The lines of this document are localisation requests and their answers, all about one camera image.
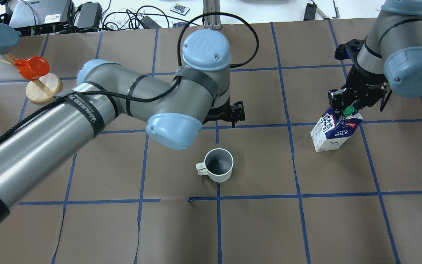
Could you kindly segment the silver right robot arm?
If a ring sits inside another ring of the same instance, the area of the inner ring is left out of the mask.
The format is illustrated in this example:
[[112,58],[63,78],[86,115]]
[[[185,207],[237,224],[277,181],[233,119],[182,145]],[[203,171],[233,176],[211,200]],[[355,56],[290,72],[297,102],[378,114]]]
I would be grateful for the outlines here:
[[348,107],[356,111],[395,93],[422,97],[422,0],[387,0],[363,40],[340,44],[335,59],[353,62],[345,85],[328,91],[335,118]]

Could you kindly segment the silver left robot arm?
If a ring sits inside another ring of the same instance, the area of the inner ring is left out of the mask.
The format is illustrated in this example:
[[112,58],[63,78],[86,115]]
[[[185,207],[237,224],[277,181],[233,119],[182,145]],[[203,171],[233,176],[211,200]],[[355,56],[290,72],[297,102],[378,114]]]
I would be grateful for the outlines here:
[[199,29],[178,40],[171,83],[116,62],[90,60],[77,86],[0,135],[0,223],[12,207],[121,114],[146,122],[146,133],[175,150],[189,148],[211,120],[243,121],[229,104],[230,44]]

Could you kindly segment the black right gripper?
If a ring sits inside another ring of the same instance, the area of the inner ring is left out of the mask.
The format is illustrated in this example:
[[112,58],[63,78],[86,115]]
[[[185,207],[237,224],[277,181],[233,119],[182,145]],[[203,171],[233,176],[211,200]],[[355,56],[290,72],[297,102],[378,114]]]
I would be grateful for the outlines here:
[[335,116],[342,116],[346,108],[361,110],[373,107],[380,102],[380,110],[384,110],[392,90],[387,90],[387,79],[384,74],[364,70],[353,64],[342,89],[331,89],[327,92],[331,109]]

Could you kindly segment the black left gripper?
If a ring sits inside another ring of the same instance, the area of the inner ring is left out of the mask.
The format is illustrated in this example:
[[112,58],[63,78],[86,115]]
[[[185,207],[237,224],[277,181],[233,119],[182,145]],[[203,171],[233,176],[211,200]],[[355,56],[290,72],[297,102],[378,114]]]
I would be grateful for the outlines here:
[[204,125],[209,121],[218,120],[230,122],[232,124],[232,128],[236,127],[237,122],[245,121],[246,117],[243,101],[234,103],[231,110],[230,98],[227,98],[227,101],[221,106],[209,109],[201,124]]

